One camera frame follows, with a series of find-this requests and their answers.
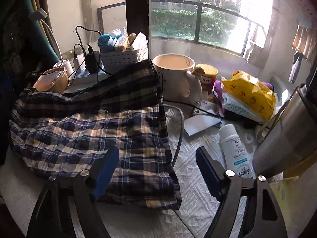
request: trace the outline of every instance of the plaid shirt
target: plaid shirt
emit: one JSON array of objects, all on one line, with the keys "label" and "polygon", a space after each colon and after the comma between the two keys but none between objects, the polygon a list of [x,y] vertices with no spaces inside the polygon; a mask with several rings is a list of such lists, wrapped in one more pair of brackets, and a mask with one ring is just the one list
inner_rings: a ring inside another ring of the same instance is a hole
[{"label": "plaid shirt", "polygon": [[70,94],[27,88],[10,127],[14,151],[37,174],[75,176],[115,145],[120,159],[101,201],[180,207],[162,93],[150,60]]}]

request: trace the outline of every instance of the black power adapter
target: black power adapter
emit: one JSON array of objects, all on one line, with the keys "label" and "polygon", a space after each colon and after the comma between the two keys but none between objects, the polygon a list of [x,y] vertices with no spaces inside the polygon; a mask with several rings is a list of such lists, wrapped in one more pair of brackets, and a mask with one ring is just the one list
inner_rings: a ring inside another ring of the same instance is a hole
[{"label": "black power adapter", "polygon": [[98,72],[98,62],[96,56],[94,54],[94,50],[92,47],[88,45],[88,54],[85,56],[86,70],[89,73],[97,73]]}]

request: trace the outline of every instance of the wire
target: wire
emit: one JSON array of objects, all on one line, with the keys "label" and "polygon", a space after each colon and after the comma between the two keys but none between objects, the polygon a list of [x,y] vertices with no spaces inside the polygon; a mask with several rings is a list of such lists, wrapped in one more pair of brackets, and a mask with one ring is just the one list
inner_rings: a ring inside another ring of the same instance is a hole
[{"label": "wire", "polygon": [[41,72],[35,72],[35,71],[32,71],[32,72],[36,73],[37,75],[48,75],[48,74],[52,74],[52,73],[56,72],[56,71],[62,66],[64,60],[63,60],[63,59],[59,59],[57,63],[59,63],[60,61],[61,61],[61,64],[60,64],[60,65],[58,66],[58,68],[57,68],[55,71],[53,71],[53,72],[49,72],[49,73],[41,73]]},{"label": "wire", "polygon": [[80,69],[80,67],[82,66],[82,64],[84,63],[84,61],[85,61],[85,60],[82,61],[82,63],[80,64],[80,66],[79,66],[79,67],[77,68],[77,70],[75,71],[75,75],[74,75],[73,81],[72,81],[72,83],[69,83],[69,85],[67,85],[67,87],[70,87],[70,86],[73,84],[73,82],[74,82],[74,80],[75,80],[75,77],[76,77],[76,74],[77,74],[78,70]]},{"label": "wire", "polygon": [[207,112],[206,110],[200,109],[199,107],[194,106],[194,105],[189,104],[189,103],[185,103],[185,102],[176,102],[176,101],[166,100],[166,99],[164,99],[164,101],[166,101],[166,102],[170,102],[170,103],[178,103],[178,104],[183,104],[183,105],[186,105],[186,106],[190,106],[190,107],[192,107],[192,108],[198,109],[198,110],[200,110],[200,111],[202,111],[202,112],[204,112],[204,113],[206,113],[206,114],[208,114],[208,115],[210,115],[210,116],[213,116],[213,117],[215,117],[215,118],[218,118],[218,119],[221,119],[221,120],[226,120],[226,118],[224,118],[224,117],[222,117],[222,116],[219,116],[219,115],[216,115],[216,114],[213,114],[213,113]]},{"label": "wire", "polygon": [[83,46],[83,44],[82,44],[82,41],[81,41],[81,38],[80,38],[80,35],[79,35],[79,33],[78,33],[77,28],[82,28],[82,29],[87,30],[87,31],[96,32],[96,33],[98,33],[98,34],[100,34],[100,35],[102,35],[102,34],[101,34],[101,32],[98,31],[98,30],[93,30],[93,29],[85,28],[85,27],[80,26],[80,25],[76,26],[75,31],[76,31],[76,34],[77,34],[77,36],[78,36],[78,38],[79,38],[79,42],[80,42],[80,45],[81,45],[81,47],[82,47],[82,51],[83,51],[84,55],[86,56],[86,51],[85,51],[84,46]]},{"label": "wire", "polygon": [[191,227],[187,224],[186,220],[182,217],[182,215],[180,214],[180,211],[177,210],[177,209],[174,209],[173,210],[174,213],[176,214],[176,216],[178,216],[178,218],[183,222],[183,224],[186,226],[186,228],[188,229],[188,231],[191,233],[191,235],[194,237],[194,238],[197,238],[197,236],[195,235],[193,229],[191,229]]},{"label": "wire", "polygon": [[76,46],[80,46],[82,49],[85,50],[85,48],[84,48],[81,44],[76,43],[76,44],[74,45],[74,53],[73,53],[73,54],[75,54],[75,47],[76,47]]},{"label": "wire", "polygon": [[58,58],[59,58],[59,59],[62,59],[61,50],[60,50],[60,48],[59,48],[59,46],[58,46],[57,40],[56,40],[56,38],[54,37],[54,34],[53,34],[52,30],[50,29],[49,25],[47,25],[47,23],[46,23],[44,20],[40,20],[40,22],[42,22],[42,24],[45,25],[45,27],[46,27],[47,30],[49,31],[49,33],[50,33],[52,39],[54,40],[54,43],[55,43],[55,45],[56,45],[56,48],[57,48],[57,51],[55,51],[55,52],[57,53]]},{"label": "wire", "polygon": [[[166,100],[166,99],[164,99],[164,101],[170,102],[170,103],[178,103],[178,104],[183,104],[183,105],[186,105],[186,106],[190,106],[190,107],[195,108],[195,109],[198,109],[198,110],[200,110],[200,111],[202,111],[202,112],[206,113],[207,115],[212,116],[212,117],[214,117],[214,118],[218,118],[218,119],[221,119],[221,120],[228,120],[228,119],[226,119],[225,117],[222,117],[222,116],[219,116],[219,115],[216,115],[216,114],[207,112],[206,110],[203,110],[203,109],[201,109],[201,108],[199,108],[199,107],[197,107],[197,106],[194,106],[194,105],[192,105],[192,104],[189,104],[189,103],[177,102],[177,101]],[[264,125],[264,124],[261,124],[261,123],[259,123],[259,122],[255,122],[255,121],[253,121],[253,122],[256,123],[257,125],[260,125],[260,126],[263,126],[263,125]]]},{"label": "wire", "polygon": [[100,70],[102,70],[104,73],[107,73],[108,75],[112,75],[111,73],[109,73],[109,72],[107,72],[106,70],[104,70],[102,67],[100,67],[100,61],[101,61],[101,50],[99,50],[99,58],[98,58],[98,61],[97,61],[97,59],[96,59],[96,57],[95,57],[95,60],[96,60],[96,63],[97,63],[97,67],[99,68],[98,70],[97,70],[97,82],[99,82],[99,71]]},{"label": "wire", "polygon": [[179,154],[179,151],[180,151],[180,146],[182,145],[182,141],[183,141],[183,135],[184,135],[184,115],[183,115],[183,111],[181,109],[179,109],[178,107],[175,107],[175,106],[172,106],[172,105],[167,105],[167,104],[163,104],[163,106],[165,107],[170,107],[170,108],[174,108],[176,110],[179,111],[180,113],[180,125],[181,125],[181,129],[180,129],[180,137],[179,137],[179,141],[177,143],[177,147],[176,147],[176,150],[175,150],[175,155],[174,155],[174,158],[173,158],[173,161],[172,161],[172,167],[174,167],[175,165],[175,162],[176,162],[176,159],[177,159],[177,156]]}]

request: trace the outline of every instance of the white textured tablecloth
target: white textured tablecloth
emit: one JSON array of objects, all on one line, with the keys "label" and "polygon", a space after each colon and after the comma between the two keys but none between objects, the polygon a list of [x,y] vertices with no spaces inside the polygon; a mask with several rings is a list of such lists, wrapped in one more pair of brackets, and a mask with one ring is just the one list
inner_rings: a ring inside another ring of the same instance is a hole
[{"label": "white textured tablecloth", "polygon": [[[175,152],[179,133],[180,116],[174,109],[166,112],[168,134],[172,153]],[[203,237],[218,209],[219,202],[209,194],[195,160],[195,151],[204,146],[211,157],[225,166],[219,146],[218,128],[210,127],[193,136],[184,133],[182,146],[174,169],[182,191],[180,212],[192,227],[197,237]],[[238,129],[242,140],[246,134],[253,137],[246,144],[247,156],[252,158],[256,148],[253,130]],[[28,224],[45,181],[36,177],[9,149],[7,159],[0,167],[0,192],[17,225],[26,235]],[[108,205],[97,203],[100,216],[111,237],[192,237],[187,228],[171,210],[153,210],[130,205]],[[237,237],[244,213],[245,199],[242,198],[231,237]],[[73,219],[77,237],[83,237],[78,222]]]}]

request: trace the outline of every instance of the clothes hanging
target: clothes hanging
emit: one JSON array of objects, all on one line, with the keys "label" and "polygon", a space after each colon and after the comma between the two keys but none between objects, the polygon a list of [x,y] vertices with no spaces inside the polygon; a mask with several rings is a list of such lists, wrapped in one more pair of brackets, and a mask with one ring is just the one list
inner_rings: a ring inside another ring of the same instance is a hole
[{"label": "clothes hanging", "polygon": [[298,26],[293,42],[293,50],[302,53],[311,64],[314,63],[317,52],[317,30]]},{"label": "clothes hanging", "polygon": [[293,61],[293,67],[291,70],[291,74],[289,76],[288,81],[292,84],[295,83],[299,69],[301,67],[302,64],[302,60],[303,60],[304,55],[301,52],[295,52],[294,54],[294,61]]}]

